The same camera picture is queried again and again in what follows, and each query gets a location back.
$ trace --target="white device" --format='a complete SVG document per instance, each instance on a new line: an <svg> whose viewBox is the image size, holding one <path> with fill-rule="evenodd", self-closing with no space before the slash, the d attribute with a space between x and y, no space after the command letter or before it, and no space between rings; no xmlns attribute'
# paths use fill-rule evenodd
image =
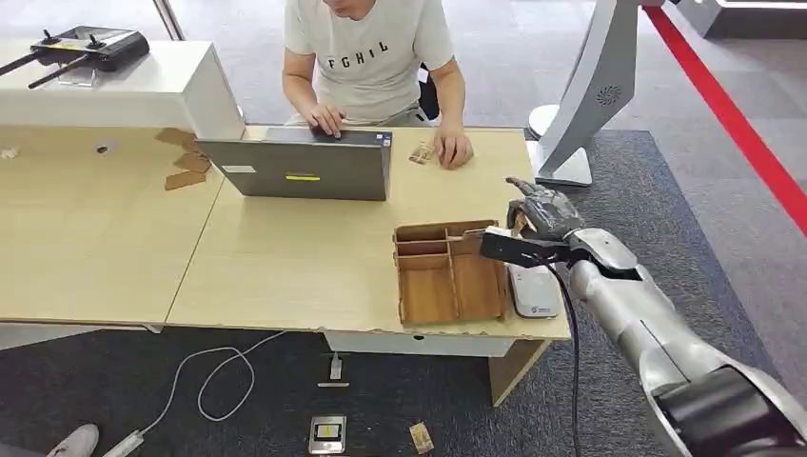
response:
<svg viewBox="0 0 807 457"><path fill-rule="evenodd" d="M554 300L545 300L546 290L556 288L558 283L546 267L522 268L507 264L513 303L516 313L527 319L557 317L560 311Z"/></svg>
<svg viewBox="0 0 807 457"><path fill-rule="evenodd" d="M134 430L123 441L104 454L104 457L126 457L141 444L143 444L143 435L140 430Z"/></svg>
<svg viewBox="0 0 807 457"><path fill-rule="evenodd" d="M582 147L634 95L639 4L663 0L598 0L561 104L533 109L527 141L537 182L591 185Z"/></svg>
<svg viewBox="0 0 807 457"><path fill-rule="evenodd" d="M311 419L308 453L313 455L344 452L345 416L314 416Z"/></svg>

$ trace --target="man's arm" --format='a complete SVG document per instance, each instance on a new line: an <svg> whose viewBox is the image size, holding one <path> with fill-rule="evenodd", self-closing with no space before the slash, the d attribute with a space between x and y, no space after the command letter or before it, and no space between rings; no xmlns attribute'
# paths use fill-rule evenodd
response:
<svg viewBox="0 0 807 457"><path fill-rule="evenodd" d="M465 165L474 156L474 148L465 136L465 78L456 59L430 72L437 88L437 100L443 117L434 138L440 163L447 169Z"/></svg>
<svg viewBox="0 0 807 457"><path fill-rule="evenodd" d="M289 103L311 127L319 127L329 135L341 136L343 111L317 102L314 91L316 54L298 54L288 49L283 58L283 93Z"/></svg>
<svg viewBox="0 0 807 457"><path fill-rule="evenodd" d="M463 126L463 111L465 109L465 78L455 59L430 72L434 85L437 87L437 99L440 103L440 113L443 123Z"/></svg>

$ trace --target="red stripe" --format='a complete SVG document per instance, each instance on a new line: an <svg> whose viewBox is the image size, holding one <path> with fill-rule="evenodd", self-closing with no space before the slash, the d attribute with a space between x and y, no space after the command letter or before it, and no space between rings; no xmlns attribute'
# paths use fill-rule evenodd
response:
<svg viewBox="0 0 807 457"><path fill-rule="evenodd" d="M807 234L807 196L804 195L804 191L768 149L715 76L703 65L676 26L670 22L664 10L661 7L643 8L667 44L667 48L672 51L692 84L700 92L700 96L801 232Z"/></svg>

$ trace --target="laptop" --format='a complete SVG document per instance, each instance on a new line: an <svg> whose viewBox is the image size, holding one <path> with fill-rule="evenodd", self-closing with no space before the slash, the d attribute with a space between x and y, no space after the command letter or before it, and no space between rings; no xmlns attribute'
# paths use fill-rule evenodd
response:
<svg viewBox="0 0 807 457"><path fill-rule="evenodd" d="M261 140L196 143L243 195L384 201L389 192L389 131L343 130L334 138L278 127Z"/></svg>

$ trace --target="shoe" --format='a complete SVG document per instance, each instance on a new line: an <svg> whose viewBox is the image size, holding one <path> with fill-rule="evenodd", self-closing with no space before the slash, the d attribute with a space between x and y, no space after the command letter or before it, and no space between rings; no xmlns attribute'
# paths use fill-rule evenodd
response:
<svg viewBox="0 0 807 457"><path fill-rule="evenodd" d="M98 435L98 427L93 424L80 426L59 443L48 457L89 457L98 444Z"/></svg>

